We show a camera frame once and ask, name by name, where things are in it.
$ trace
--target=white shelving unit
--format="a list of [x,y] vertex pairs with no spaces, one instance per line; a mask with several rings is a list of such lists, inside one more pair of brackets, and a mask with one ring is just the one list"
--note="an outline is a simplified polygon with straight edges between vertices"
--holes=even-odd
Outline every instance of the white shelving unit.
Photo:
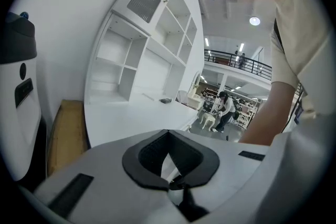
[[[184,0],[117,0],[93,46],[85,103],[123,103],[139,93],[154,101],[175,100],[196,32]],[[155,64],[163,60],[165,77],[155,78],[153,72],[149,79],[164,82],[159,89],[151,89],[148,78],[143,79],[144,69],[150,67],[145,61],[150,60]]]

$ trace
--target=white wall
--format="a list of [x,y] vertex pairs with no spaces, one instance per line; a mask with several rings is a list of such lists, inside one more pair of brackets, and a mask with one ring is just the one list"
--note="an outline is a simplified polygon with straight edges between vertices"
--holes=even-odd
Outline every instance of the white wall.
[[[37,85],[49,129],[62,99],[83,100],[85,76],[97,31],[115,0],[16,0],[10,11],[27,11],[37,43]],[[185,0],[198,32],[181,89],[203,69],[203,30],[197,0]]]

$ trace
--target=ceiling light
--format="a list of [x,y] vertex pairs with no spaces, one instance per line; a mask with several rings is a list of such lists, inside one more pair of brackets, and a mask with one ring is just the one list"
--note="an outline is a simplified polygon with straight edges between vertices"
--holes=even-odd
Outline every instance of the ceiling light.
[[258,17],[252,17],[250,19],[250,24],[257,26],[260,24],[260,19]]
[[241,44],[239,51],[243,51],[244,43]]

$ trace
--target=balcony railing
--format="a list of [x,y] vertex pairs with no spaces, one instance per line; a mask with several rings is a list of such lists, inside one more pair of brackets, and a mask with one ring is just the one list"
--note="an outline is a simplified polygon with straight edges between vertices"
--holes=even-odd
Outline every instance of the balcony railing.
[[[228,52],[218,50],[204,50],[204,61],[238,68],[268,80],[271,80],[272,78],[272,67],[262,62],[252,60],[247,57],[238,56],[236,54],[230,54]],[[298,85],[295,94],[299,95],[300,91],[301,84]]]

